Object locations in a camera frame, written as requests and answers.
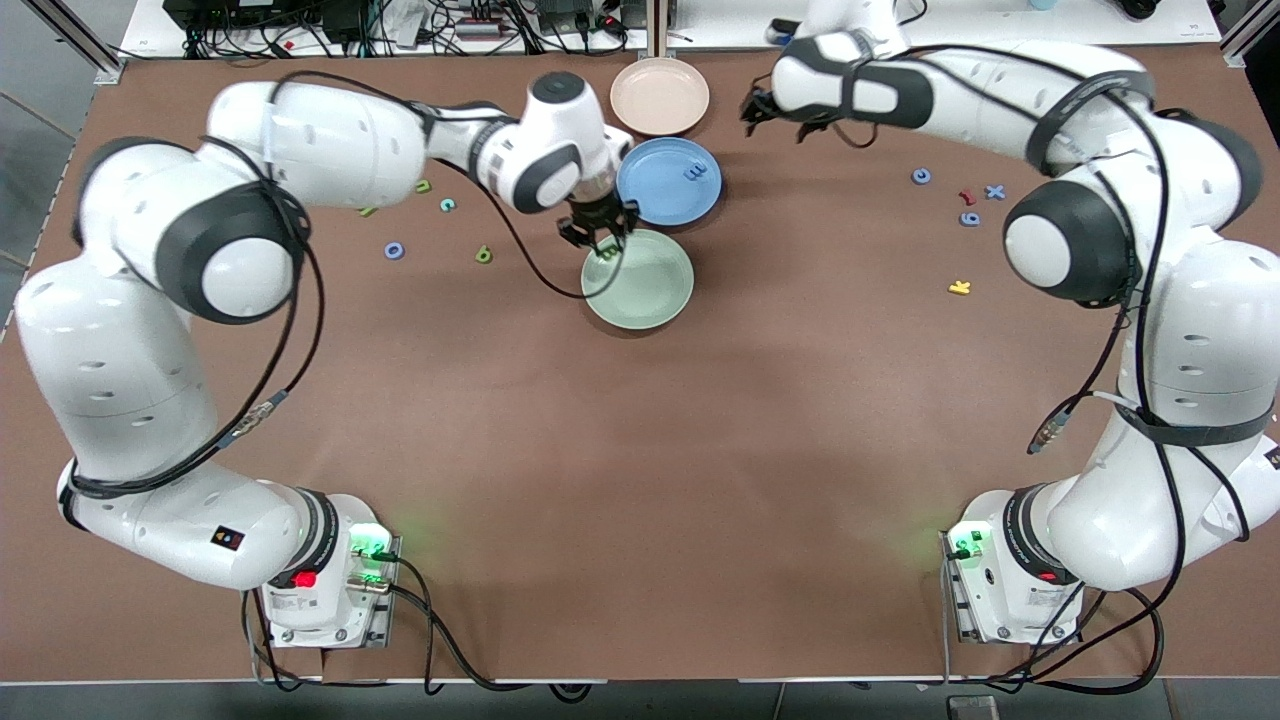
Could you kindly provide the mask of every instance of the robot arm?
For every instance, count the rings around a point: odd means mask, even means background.
[[[369,506],[207,460],[168,473],[212,439],[234,439],[214,437],[191,318],[273,314],[301,277],[306,206],[392,205],[433,158],[521,213],[568,199],[573,219],[562,224],[584,245],[600,228],[622,237],[635,220],[613,178],[631,137],[607,128],[591,88],[567,73],[531,86],[520,122],[483,102],[239,83],[215,99],[207,131],[195,151],[123,138],[95,152],[73,232],[83,252],[15,299],[23,350],[76,456],[59,506],[73,525],[188,578],[261,585],[292,644],[358,647],[379,587],[369,553],[390,542]]]
[[[1120,402],[1085,470],[984,493],[947,536],[965,637],[1038,642],[1074,597],[1053,628],[1068,637],[1078,583],[1119,591],[1174,568],[1178,528],[1153,442],[1179,489],[1185,562],[1245,523],[1192,450],[1229,478],[1249,525],[1280,510],[1280,451],[1263,436],[1280,380],[1280,259],[1217,234],[1257,197],[1260,161],[1228,128],[1153,114],[1151,77],[1119,53],[1044,41],[908,47],[890,3],[814,0],[773,68],[773,92],[753,88],[742,119],[749,133],[776,118],[801,123],[800,140],[840,119],[874,122],[1023,158],[1053,179],[1005,220],[1020,278],[1087,307],[1126,302],[1130,320],[1153,278],[1143,369],[1161,423],[1142,418],[1130,327]]]

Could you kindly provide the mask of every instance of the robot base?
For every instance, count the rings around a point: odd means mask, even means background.
[[[1002,525],[1012,495],[991,491],[978,496],[946,533],[946,553],[951,559],[945,557],[943,562],[951,574],[952,609],[963,642],[1034,644],[1043,635],[1051,643],[1075,633],[1083,593],[1075,594],[1057,624],[1044,633],[1078,583],[1047,583],[1023,570],[1014,559]],[[955,557],[964,551],[969,557]]]
[[[387,647],[399,565],[369,560],[360,551],[399,552],[399,538],[378,524],[374,511],[349,495],[330,495],[338,511],[333,557],[310,588],[262,585],[274,647]]]

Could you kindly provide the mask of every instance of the blue plate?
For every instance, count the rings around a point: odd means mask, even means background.
[[[637,145],[618,168],[618,195],[640,204],[640,219],[655,225],[691,223],[716,206],[721,172],[705,147],[681,137]]]

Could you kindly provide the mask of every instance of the brown table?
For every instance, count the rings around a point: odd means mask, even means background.
[[[1135,55],[1162,105],[1231,124],[1276,177],[1244,74],[1215,47]],[[323,350],[301,391],[223,461],[369,501],[492,676],[938,675],[937,530],[982,491],[1080,469],[1102,404],[1048,452],[1023,448],[1092,366],[1110,313],[1051,300],[1007,269],[1002,217],[1039,182],[1021,163],[895,129],[864,151],[829,133],[796,146],[781,124],[746,140],[737,104],[773,55],[686,58],[714,99],[690,137],[719,159],[726,192],[713,217],[673,233],[698,275],[676,322],[626,334],[547,291],[480,192],[433,165],[430,195],[369,219],[314,210],[332,307]],[[608,97],[627,61],[134,63],[95,99],[68,178],[111,137],[193,146],[221,87],[300,67],[518,111],[544,72],[571,69]],[[927,187],[909,179],[920,165]],[[988,183],[1010,200],[980,201],[982,227],[961,228],[956,193]],[[444,197],[458,202],[452,214],[438,209]],[[65,192],[54,208],[40,265],[74,254],[73,205]],[[1231,234],[1280,250],[1277,217],[1265,192]],[[572,284],[582,254],[556,237],[554,218],[517,224]],[[383,258],[392,240],[407,249],[401,261]],[[472,259],[481,243],[492,265]],[[973,293],[948,293],[956,279]],[[198,325],[224,413],[276,328]],[[236,593],[59,519],[69,450],[17,337],[0,346],[0,679],[246,676]],[[1165,674],[1280,674],[1277,553],[1272,523],[1187,570],[1164,612]],[[1133,610],[1116,598],[1098,626]],[[1147,633],[1070,674],[1135,673]],[[325,676],[419,676],[422,639],[403,612],[390,650],[326,653]],[[1019,653],[957,648],[955,670],[1001,670]],[[288,657],[300,671],[320,661]]]

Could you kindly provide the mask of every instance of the black square sticker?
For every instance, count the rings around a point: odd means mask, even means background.
[[[242,539],[244,539],[244,533],[237,533],[230,528],[218,525],[218,529],[214,530],[214,537],[210,538],[209,542],[225,547],[227,550],[236,551],[239,550]]]

